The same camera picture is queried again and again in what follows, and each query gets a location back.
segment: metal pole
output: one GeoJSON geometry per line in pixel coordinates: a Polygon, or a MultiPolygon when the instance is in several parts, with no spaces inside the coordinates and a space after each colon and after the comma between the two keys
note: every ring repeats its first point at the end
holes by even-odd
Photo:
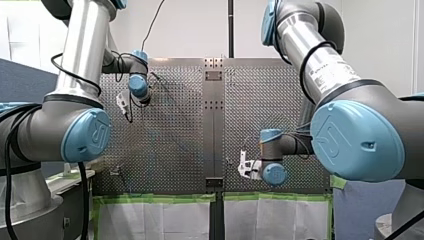
{"type": "Polygon", "coordinates": [[[229,58],[234,58],[234,0],[228,0],[228,38],[229,58]]]}

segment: label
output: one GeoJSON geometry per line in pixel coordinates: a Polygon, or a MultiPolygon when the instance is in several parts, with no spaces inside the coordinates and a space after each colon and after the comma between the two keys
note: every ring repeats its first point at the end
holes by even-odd
{"type": "Polygon", "coordinates": [[[361,79],[338,55],[331,55],[329,61],[309,72],[321,93],[337,86],[361,79]]]}

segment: blue cap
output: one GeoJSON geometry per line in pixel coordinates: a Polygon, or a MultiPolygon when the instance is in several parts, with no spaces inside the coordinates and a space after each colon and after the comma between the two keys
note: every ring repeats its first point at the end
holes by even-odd
{"type": "Polygon", "coordinates": [[[287,179],[286,169],[279,163],[271,163],[262,172],[262,179],[269,185],[280,186],[287,179]]]}
{"type": "Polygon", "coordinates": [[[405,151],[392,124],[354,101],[330,102],[312,118],[315,155],[332,174],[353,181],[382,182],[403,168],[405,151]]]}
{"type": "Polygon", "coordinates": [[[146,79],[140,74],[134,74],[128,82],[130,92],[137,98],[143,98],[149,93],[146,79]]]}
{"type": "Polygon", "coordinates": [[[0,103],[0,113],[4,112],[6,110],[21,106],[21,105],[25,105],[25,104],[30,104],[28,102],[9,102],[9,103],[0,103]]]}
{"type": "Polygon", "coordinates": [[[69,163],[98,158],[110,137],[110,119],[105,111],[92,108],[80,114],[62,140],[62,158],[69,163]]]}
{"type": "Polygon", "coordinates": [[[147,56],[147,53],[141,50],[134,50],[133,55],[145,61],[147,64],[149,63],[149,57],[147,56]]]}
{"type": "Polygon", "coordinates": [[[128,0],[112,0],[112,3],[117,9],[124,9],[127,7],[128,0]]]}
{"type": "Polygon", "coordinates": [[[268,5],[265,9],[264,18],[262,20],[262,44],[265,46],[274,45],[275,31],[275,0],[268,0],[268,5]]]}
{"type": "Polygon", "coordinates": [[[283,135],[281,129],[264,129],[261,131],[261,143],[271,142],[274,139],[277,139],[283,135]]]}

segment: metal pegboard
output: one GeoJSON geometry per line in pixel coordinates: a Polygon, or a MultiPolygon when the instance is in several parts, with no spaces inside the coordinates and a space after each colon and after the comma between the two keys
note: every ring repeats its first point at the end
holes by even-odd
{"type": "Polygon", "coordinates": [[[128,123],[116,105],[128,75],[117,83],[103,75],[101,100],[112,119],[109,147],[96,168],[94,194],[203,193],[203,59],[156,59],[149,62],[153,86],[148,107],[133,105],[128,123]]]}
{"type": "Polygon", "coordinates": [[[224,191],[329,192],[329,174],[314,157],[284,157],[288,180],[278,188],[239,175],[243,143],[247,143],[247,159],[253,160],[259,156],[261,129],[295,130],[303,94],[297,72],[280,59],[226,59],[224,72],[224,191]]]}

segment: perforated metal panel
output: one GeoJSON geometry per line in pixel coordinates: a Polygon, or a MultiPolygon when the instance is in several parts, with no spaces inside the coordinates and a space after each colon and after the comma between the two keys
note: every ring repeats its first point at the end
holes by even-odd
{"type": "Polygon", "coordinates": [[[262,181],[240,177],[237,166],[244,142],[247,158],[259,156],[260,130],[280,128],[293,131],[299,120],[302,93],[297,72],[279,59],[226,59],[225,66],[225,191],[282,191],[325,193],[329,175],[318,160],[284,157],[287,182],[271,189],[262,181]]]}
{"type": "Polygon", "coordinates": [[[102,77],[102,102],[112,119],[112,135],[94,181],[94,193],[197,193],[205,191],[202,133],[203,60],[153,60],[148,107],[133,106],[128,123],[116,105],[127,88],[115,75],[102,77]]]}
{"type": "Polygon", "coordinates": [[[205,81],[210,71],[205,61],[152,60],[150,71],[163,80],[149,78],[152,102],[142,110],[134,107],[132,124],[115,103],[128,76],[120,83],[114,75],[102,77],[102,102],[113,130],[103,161],[95,166],[94,194],[204,193],[205,177],[211,176],[224,177],[225,191],[325,193],[329,175],[314,158],[285,157],[289,179],[277,189],[237,171],[246,139],[248,159],[254,159],[261,129],[296,128],[302,102],[296,71],[278,59],[226,59],[223,69],[214,70],[224,71],[224,90],[221,80],[205,81]]]}

